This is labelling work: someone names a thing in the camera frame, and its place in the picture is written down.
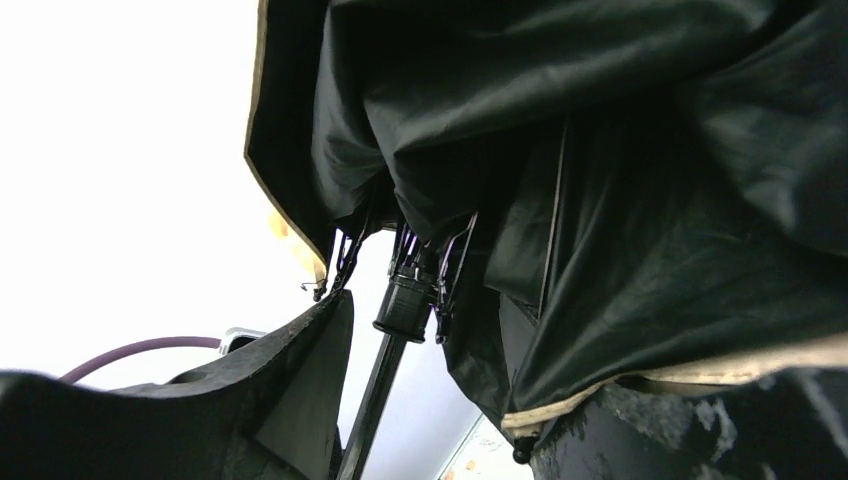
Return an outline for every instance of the white background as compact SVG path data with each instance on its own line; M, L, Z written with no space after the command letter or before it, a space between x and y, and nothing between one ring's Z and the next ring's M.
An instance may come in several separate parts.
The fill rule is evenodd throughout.
M61 375L117 346L270 331L311 302L242 160L255 2L0 1L0 368ZM392 238L362 251L340 427L380 335ZM211 350L132 357L83 382L164 382ZM432 342L410 346L367 478L430 480L478 412Z

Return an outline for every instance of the black fabric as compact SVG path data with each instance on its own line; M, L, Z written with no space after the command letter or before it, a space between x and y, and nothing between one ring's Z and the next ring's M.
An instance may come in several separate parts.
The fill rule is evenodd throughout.
M571 115L564 252L508 411L619 373L848 330L848 262L793 244L749 206L670 100Z
M313 131L322 199L334 216L349 215L367 180L388 168L403 213L428 238L473 210L481 188L474 173L487 168L486 155L475 154L485 145L475 141L481 134L721 68L813 7L780 0L332 2ZM810 108L840 103L822 97L833 88L813 92L825 103ZM783 153L796 163L792 151Z
M327 263L333 219L315 189L309 153L321 25L327 3L262 0L257 68L262 76L245 153L260 185Z
M426 240L524 172L485 212L502 230L445 347L490 418L848 329L845 2L269 1L249 152L319 249L381 173ZM567 124L565 192L510 392L498 298L538 303L553 199L522 128L544 121Z
M550 135L532 148L486 269L486 286L525 305L538 305L542 292L560 138Z

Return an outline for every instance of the metal clip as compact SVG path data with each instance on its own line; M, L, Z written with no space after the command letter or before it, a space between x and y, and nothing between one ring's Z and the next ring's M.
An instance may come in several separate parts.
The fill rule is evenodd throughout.
M433 310L436 313L436 343L442 344L447 340L448 335L450 334L451 322L453 321L454 315L454 287L459 281L459 276L462 273L462 267L465 265L465 258L468 255L468 247L471 245L471 235L474 233L474 226L477 225L477 213L471 216L471 219L468 221L468 226L465 229L453 237L451 237L448 242L448 246L445 249L444 257L442 257L442 263L439 266L439 276L436 280L437 285L437 296L436 296L436 304L433 306ZM453 282L448 280L449 269L450 269L450 258L453 254L454 247L456 246L457 241L465 236L465 246L462 249L462 255L459 257L459 264L456 266L456 272L453 275Z

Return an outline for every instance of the black plastic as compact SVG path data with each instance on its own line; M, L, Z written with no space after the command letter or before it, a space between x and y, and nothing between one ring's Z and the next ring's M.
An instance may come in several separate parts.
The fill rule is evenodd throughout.
M389 279L374 328L412 343L424 343L424 331L435 300L435 278L412 267L401 267Z

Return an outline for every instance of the tan fabric edge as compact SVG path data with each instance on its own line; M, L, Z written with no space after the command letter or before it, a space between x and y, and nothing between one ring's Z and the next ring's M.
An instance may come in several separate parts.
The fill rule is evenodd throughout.
M672 367L616 375L559 402L532 410L504 415L501 426L517 435L526 428L571 413L587 397L601 387L623 376L640 376L649 380L706 384L741 385L789 367L848 366L848 333L818 340L785 345L753 352L699 360Z
M247 132L245 134L244 139L244 159L247 162L247 166L250 168L250 173L253 174L253 178L256 179L256 183L262 188L262 191L265 192L265 196L280 213L280 216L283 217L286 224L289 228L292 229L297 238L303 242L309 249L312 251L312 254L315 255L321 264L321 269L316 271L316 279L315 281L326 280L327 278L327 262L328 259L324 258L321 255L321 252L315 248L315 245L312 243L309 238L304 235L303 231L300 227L295 224L291 217L288 216L285 210L277 203L277 200L271 195L271 192L268 190L268 186L265 185L265 182L262 181L262 178L259 176L259 173L256 171L256 165L253 163L253 159L250 158L248 154L248 149L250 146L250 135L253 132L253 120L256 115L256 108L259 105L259 93L262 87L262 63L265 60L265 37L268 30L268 2L269 0L259 0L259 8L257 9L257 24L256 24L256 57L253 61L253 88L250 96L250 113L247 117Z

